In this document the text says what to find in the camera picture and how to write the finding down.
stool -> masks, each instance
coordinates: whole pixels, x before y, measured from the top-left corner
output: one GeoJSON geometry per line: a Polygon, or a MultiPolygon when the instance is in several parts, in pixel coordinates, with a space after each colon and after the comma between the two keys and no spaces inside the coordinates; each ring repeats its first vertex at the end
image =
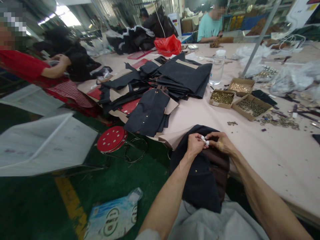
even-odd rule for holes
{"type": "Polygon", "coordinates": [[[128,133],[129,132],[127,132],[126,130],[123,129],[123,127],[120,127],[120,126],[114,126],[112,128],[109,128],[98,139],[98,142],[97,142],[98,150],[102,154],[105,154],[114,158],[124,159],[128,163],[138,162],[146,154],[148,149],[148,144],[143,138],[139,138],[132,133],[130,134],[132,134],[135,138],[132,139],[131,141],[127,141],[128,133]],[[137,146],[133,144],[133,142],[136,142],[136,141],[140,141],[145,145],[144,150],[139,149],[137,146]],[[125,145],[124,158],[110,155],[110,153],[117,151],[123,145],[125,145]],[[131,160],[130,157],[127,155],[127,151],[130,146],[142,152],[142,155],[138,159],[131,160]]]}

white cord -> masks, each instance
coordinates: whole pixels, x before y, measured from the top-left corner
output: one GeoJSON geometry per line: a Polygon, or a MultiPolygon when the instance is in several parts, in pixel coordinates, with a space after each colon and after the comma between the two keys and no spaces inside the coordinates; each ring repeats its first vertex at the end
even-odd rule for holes
{"type": "Polygon", "coordinates": [[[158,17],[158,20],[159,20],[160,26],[161,26],[161,28],[162,28],[164,38],[166,38],[166,35],[164,34],[164,30],[163,30],[162,24],[161,24],[161,22],[160,22],[160,18],[159,18],[158,12],[157,12],[156,5],[154,5],[154,2],[152,2],[152,4],[153,4],[153,6],[154,6],[154,9],[156,10],[156,14],[157,14],[157,17],[158,17]]]}

box of rivets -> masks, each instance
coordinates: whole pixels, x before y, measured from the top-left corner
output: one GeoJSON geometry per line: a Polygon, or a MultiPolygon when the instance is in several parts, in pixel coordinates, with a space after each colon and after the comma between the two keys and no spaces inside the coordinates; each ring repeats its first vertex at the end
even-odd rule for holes
{"type": "Polygon", "coordinates": [[[255,81],[250,79],[233,78],[228,91],[236,92],[237,96],[243,97],[247,94],[251,94],[255,81]]]}
{"type": "Polygon", "coordinates": [[[217,107],[230,109],[235,92],[215,89],[210,96],[210,104],[217,107]]]}
{"type": "Polygon", "coordinates": [[[256,98],[251,94],[235,101],[232,104],[232,108],[250,121],[255,120],[273,109],[270,104],[261,101],[259,98],[256,98]]]}

red shirt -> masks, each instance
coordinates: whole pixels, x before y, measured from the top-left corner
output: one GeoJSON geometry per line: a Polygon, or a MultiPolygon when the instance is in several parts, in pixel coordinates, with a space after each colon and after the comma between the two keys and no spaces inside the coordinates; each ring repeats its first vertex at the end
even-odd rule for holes
{"type": "Polygon", "coordinates": [[[65,76],[56,79],[41,76],[50,65],[18,51],[0,50],[0,67],[41,88],[51,88],[69,80],[65,76]]]}

cardboard box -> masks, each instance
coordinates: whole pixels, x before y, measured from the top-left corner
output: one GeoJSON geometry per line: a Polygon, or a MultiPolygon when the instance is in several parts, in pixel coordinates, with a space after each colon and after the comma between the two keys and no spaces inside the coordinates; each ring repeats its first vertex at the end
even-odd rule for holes
{"type": "Polygon", "coordinates": [[[250,79],[242,79],[242,78],[233,78],[229,87],[228,87],[228,91],[233,91],[236,92],[237,96],[243,97],[247,94],[251,94],[252,90],[253,90],[253,85],[254,85],[255,81],[254,80],[250,80],[250,79]],[[230,89],[231,84],[235,82],[235,83],[239,83],[239,84],[243,84],[243,85],[248,85],[250,87],[250,90],[248,92],[238,92],[234,89],[230,89]]]}
{"type": "MultiPolygon", "coordinates": [[[[226,93],[226,94],[232,94],[233,95],[232,99],[234,98],[234,95],[236,94],[235,92],[222,91],[222,90],[218,90],[218,89],[215,89],[212,93],[214,93],[214,92],[223,92],[223,93],[226,93]]],[[[211,100],[211,95],[210,95],[210,102],[209,103],[211,105],[213,105],[213,106],[222,107],[222,108],[226,108],[226,109],[230,109],[231,106],[232,106],[232,103],[231,104],[225,104],[225,103],[218,103],[218,102],[215,102],[215,101],[211,100]]]]}
{"type": "Polygon", "coordinates": [[[262,115],[266,114],[267,112],[271,111],[273,109],[273,107],[268,104],[268,103],[265,103],[264,101],[261,101],[259,98],[256,98],[254,96],[252,96],[251,94],[248,94],[242,98],[240,98],[239,100],[235,101],[233,104],[232,104],[232,108],[234,110],[236,110],[238,113],[240,113],[241,115],[243,115],[244,117],[246,117],[248,120],[250,121],[253,121],[255,120],[256,118],[259,118],[261,117],[262,115]],[[237,103],[244,100],[244,99],[248,99],[250,101],[253,101],[254,103],[258,104],[260,107],[264,108],[266,111],[262,114],[260,114],[259,116],[257,117],[254,117],[252,116],[250,113],[242,110],[240,107],[237,106],[237,103]]]}
{"type": "Polygon", "coordinates": [[[193,32],[192,19],[182,21],[182,33],[193,32]]]}

